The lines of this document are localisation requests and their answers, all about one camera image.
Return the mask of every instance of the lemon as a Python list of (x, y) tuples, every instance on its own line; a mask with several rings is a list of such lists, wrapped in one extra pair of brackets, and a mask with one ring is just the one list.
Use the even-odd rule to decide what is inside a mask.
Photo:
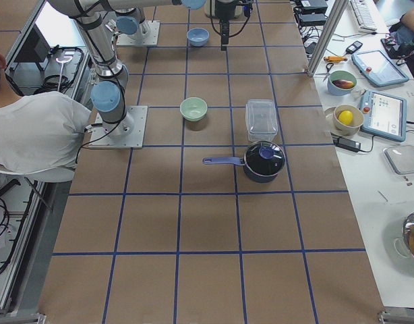
[(349, 110), (344, 110), (341, 113), (339, 113), (339, 116), (337, 119), (344, 125), (351, 125), (353, 122), (353, 113)]

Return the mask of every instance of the white keyboard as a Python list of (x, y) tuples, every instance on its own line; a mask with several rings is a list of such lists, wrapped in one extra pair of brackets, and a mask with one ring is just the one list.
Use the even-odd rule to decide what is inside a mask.
[(370, 10), (366, 1), (371, 0), (349, 0), (349, 6), (353, 12), (353, 17), (357, 22), (358, 31), (374, 32), (376, 25), (370, 16)]

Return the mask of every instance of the pot lid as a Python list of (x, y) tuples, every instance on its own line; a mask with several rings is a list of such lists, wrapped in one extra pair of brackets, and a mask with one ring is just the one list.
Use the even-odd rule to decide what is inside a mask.
[(261, 176), (272, 176), (283, 168), (285, 156), (278, 145), (261, 140), (247, 148), (245, 164)]

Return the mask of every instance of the white mounting plate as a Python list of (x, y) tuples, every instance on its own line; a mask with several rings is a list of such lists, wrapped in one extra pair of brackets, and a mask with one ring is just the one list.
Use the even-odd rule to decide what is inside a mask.
[[(144, 131), (146, 129), (147, 110), (148, 106), (126, 106), (127, 113), (134, 119), (134, 129), (127, 135), (104, 138), (88, 145), (91, 149), (128, 149), (133, 147), (135, 149), (142, 148), (144, 139)], [(99, 114), (96, 115), (95, 123), (102, 123), (102, 118)], [(92, 137), (90, 140), (97, 140), (105, 135), (102, 127), (93, 128)]]
[(158, 20), (146, 20), (146, 22), (150, 25), (150, 34), (142, 40), (142, 43), (130, 38), (128, 35), (122, 34), (117, 39), (117, 46), (157, 46), (160, 22)]

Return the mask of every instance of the white shirt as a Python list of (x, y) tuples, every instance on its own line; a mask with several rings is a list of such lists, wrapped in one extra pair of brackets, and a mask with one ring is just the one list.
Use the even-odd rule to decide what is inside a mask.
[(74, 166), (89, 115), (85, 106), (55, 91), (0, 108), (0, 164), (20, 173)]

